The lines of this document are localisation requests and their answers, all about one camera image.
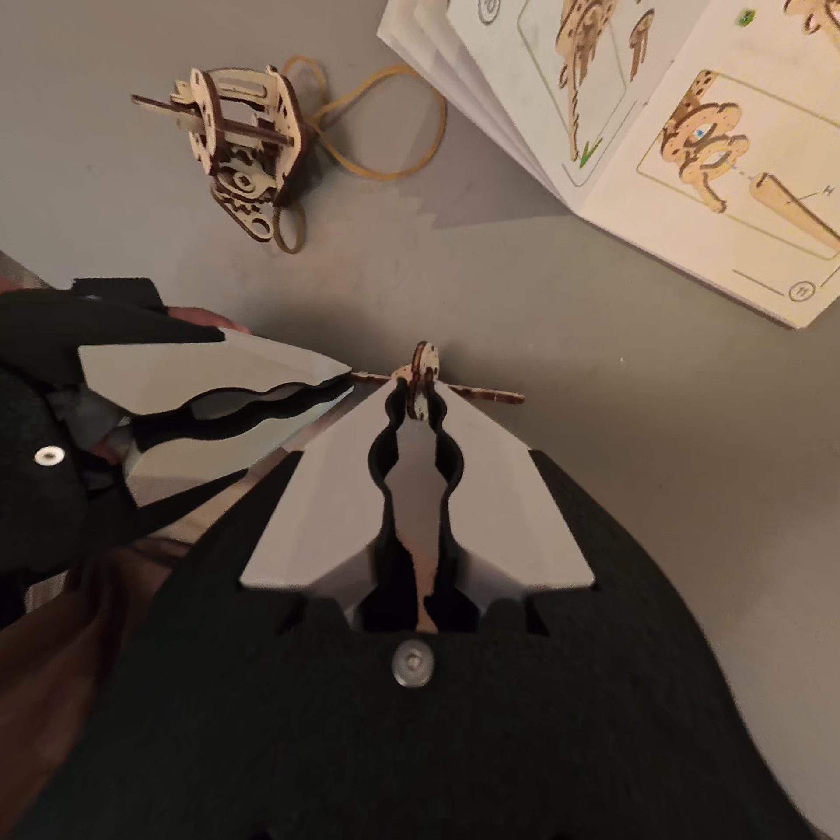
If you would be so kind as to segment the round wooden disc part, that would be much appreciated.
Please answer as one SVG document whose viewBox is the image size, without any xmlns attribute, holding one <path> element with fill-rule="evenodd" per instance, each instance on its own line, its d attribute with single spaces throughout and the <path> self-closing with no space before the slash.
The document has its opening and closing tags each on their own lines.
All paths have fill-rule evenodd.
<svg viewBox="0 0 840 840">
<path fill-rule="evenodd" d="M 437 347 L 428 341 L 421 341 L 415 348 L 411 363 L 391 374 L 391 379 L 407 383 L 406 413 L 412 420 L 429 420 L 428 394 L 434 388 L 439 372 L 440 357 Z"/>
</svg>

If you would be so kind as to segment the person's brown clothing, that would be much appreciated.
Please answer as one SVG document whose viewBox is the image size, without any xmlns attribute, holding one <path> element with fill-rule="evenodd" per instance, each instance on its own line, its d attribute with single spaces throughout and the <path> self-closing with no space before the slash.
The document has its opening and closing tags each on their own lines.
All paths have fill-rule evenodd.
<svg viewBox="0 0 840 840">
<path fill-rule="evenodd" d="M 140 539 L 84 560 L 1 634 L 1 837 L 79 743 L 95 701 L 190 542 Z"/>
</svg>

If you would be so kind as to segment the small tan rubber band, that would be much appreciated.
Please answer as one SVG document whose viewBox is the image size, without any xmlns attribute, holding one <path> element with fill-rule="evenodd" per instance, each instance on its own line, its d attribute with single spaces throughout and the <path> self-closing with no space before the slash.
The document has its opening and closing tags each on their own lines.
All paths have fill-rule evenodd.
<svg viewBox="0 0 840 840">
<path fill-rule="evenodd" d="M 307 242 L 308 220 L 301 203 L 292 199 L 273 207 L 272 237 L 276 246 L 286 255 L 301 252 Z"/>
</svg>

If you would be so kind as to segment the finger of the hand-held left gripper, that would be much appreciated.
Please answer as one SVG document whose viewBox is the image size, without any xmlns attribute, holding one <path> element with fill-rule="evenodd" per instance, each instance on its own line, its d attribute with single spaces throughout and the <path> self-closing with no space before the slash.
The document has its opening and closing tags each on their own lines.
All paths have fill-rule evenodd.
<svg viewBox="0 0 840 840">
<path fill-rule="evenodd" d="M 314 424 L 349 396 L 351 385 L 298 392 L 275 402 L 253 402 L 235 415 L 198 422 L 209 431 L 177 433 L 142 450 L 140 438 L 122 465 L 122 475 L 139 507 L 207 482 L 248 471 Z"/>
<path fill-rule="evenodd" d="M 283 385 L 319 386 L 350 373 L 317 352 L 222 329 L 202 343 L 81 345 L 87 388 L 130 415 L 167 413 L 205 394 L 267 394 Z"/>
</svg>

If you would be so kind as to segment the person's left hand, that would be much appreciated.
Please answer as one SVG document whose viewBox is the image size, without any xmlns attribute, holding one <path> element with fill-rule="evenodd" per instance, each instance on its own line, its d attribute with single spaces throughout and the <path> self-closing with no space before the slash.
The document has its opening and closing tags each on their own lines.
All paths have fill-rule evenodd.
<svg viewBox="0 0 840 840">
<path fill-rule="evenodd" d="M 240 333 L 251 334 L 245 325 L 202 308 L 168 307 L 167 313 L 174 319 L 183 320 L 201 327 L 228 329 Z"/>
</svg>

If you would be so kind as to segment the thin wooden axle stick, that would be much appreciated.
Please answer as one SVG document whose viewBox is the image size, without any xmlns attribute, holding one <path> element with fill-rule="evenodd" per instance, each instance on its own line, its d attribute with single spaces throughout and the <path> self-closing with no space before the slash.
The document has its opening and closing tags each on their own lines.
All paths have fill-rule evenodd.
<svg viewBox="0 0 840 840">
<path fill-rule="evenodd" d="M 399 375 L 373 374 L 367 371 L 352 371 L 350 373 L 350 378 L 353 382 L 361 384 L 384 384 L 390 380 L 399 378 Z M 471 385 L 448 384 L 447 387 L 450 391 L 469 400 L 502 403 L 514 406 L 522 405 L 526 401 L 524 395 L 515 392 L 505 392 L 487 388 L 479 388 Z"/>
</svg>

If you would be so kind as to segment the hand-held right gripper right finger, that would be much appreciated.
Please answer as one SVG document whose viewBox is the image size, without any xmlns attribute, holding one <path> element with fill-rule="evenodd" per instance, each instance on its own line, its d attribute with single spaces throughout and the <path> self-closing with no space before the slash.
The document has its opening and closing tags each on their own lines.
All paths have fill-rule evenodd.
<svg viewBox="0 0 840 840">
<path fill-rule="evenodd" d="M 431 618 L 480 618 L 496 601 L 590 589 L 595 575 L 536 453 L 449 386 L 427 387 L 435 466 L 446 487 Z"/>
</svg>

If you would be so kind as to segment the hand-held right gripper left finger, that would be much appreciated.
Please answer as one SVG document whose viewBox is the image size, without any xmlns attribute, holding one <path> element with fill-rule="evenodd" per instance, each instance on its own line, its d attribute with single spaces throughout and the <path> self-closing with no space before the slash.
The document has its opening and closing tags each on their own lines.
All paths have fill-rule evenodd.
<svg viewBox="0 0 840 840">
<path fill-rule="evenodd" d="M 411 625 L 411 556 L 396 537 L 396 432 L 407 382 L 388 381 L 299 452 L 240 584 L 335 600 L 358 627 Z"/>
</svg>

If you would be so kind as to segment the open instruction booklet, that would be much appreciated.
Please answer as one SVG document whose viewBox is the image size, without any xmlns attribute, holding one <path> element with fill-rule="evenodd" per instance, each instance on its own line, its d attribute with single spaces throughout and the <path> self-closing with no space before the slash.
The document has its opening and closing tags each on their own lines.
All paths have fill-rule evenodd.
<svg viewBox="0 0 840 840">
<path fill-rule="evenodd" d="M 574 215 L 804 329 L 838 299 L 838 8 L 391 1 L 377 35 Z"/>
</svg>

